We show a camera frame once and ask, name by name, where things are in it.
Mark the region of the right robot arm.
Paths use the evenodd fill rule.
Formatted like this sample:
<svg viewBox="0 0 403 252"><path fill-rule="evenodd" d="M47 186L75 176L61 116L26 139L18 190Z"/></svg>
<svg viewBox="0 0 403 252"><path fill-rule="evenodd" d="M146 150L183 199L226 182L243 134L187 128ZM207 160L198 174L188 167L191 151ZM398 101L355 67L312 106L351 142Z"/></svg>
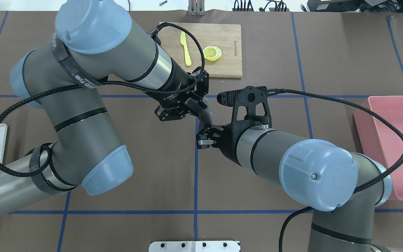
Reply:
<svg viewBox="0 0 403 252"><path fill-rule="evenodd" d="M198 148L218 148L229 160L311 207L309 252L388 251L372 243L372 230L375 207L392 191L391 178L354 193L386 171L377 161L267 126L252 126L238 136L225 126L213 126L202 129L196 139Z"/></svg>

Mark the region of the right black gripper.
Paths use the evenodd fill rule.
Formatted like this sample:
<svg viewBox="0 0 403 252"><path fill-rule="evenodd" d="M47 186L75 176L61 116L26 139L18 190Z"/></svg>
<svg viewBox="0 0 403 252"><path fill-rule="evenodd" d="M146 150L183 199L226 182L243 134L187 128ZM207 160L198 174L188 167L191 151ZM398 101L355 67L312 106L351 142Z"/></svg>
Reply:
<svg viewBox="0 0 403 252"><path fill-rule="evenodd" d="M205 127L197 134L197 149L212 146L221 150L223 154L235 154L238 138L239 134L231 124Z"/></svg>

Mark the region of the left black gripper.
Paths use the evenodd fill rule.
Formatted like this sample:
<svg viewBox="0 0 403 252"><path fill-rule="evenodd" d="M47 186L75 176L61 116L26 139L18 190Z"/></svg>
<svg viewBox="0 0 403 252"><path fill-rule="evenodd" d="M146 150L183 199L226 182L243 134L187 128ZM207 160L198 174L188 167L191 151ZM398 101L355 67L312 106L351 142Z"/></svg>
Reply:
<svg viewBox="0 0 403 252"><path fill-rule="evenodd" d="M198 117L206 108L206 104L203 102L205 95L205 88L162 95L158 97L160 105L155 109L155 115L160 121L180 120L189 115Z"/></svg>

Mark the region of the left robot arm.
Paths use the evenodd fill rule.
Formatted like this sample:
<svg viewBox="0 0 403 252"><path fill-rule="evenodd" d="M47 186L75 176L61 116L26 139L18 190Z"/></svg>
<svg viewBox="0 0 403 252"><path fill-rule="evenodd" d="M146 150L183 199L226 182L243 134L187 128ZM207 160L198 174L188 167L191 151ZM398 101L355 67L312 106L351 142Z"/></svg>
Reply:
<svg viewBox="0 0 403 252"><path fill-rule="evenodd" d="M99 195L125 182L133 165L98 88L122 85L159 102L160 121L193 115L200 127L212 125L205 59L187 73L161 47L162 23L145 32L113 0L68 0L55 19L50 42L27 53L13 67L10 83L17 108L44 109L58 141L35 147L8 165L0 163L0 217L50 196L82 186Z"/></svg>

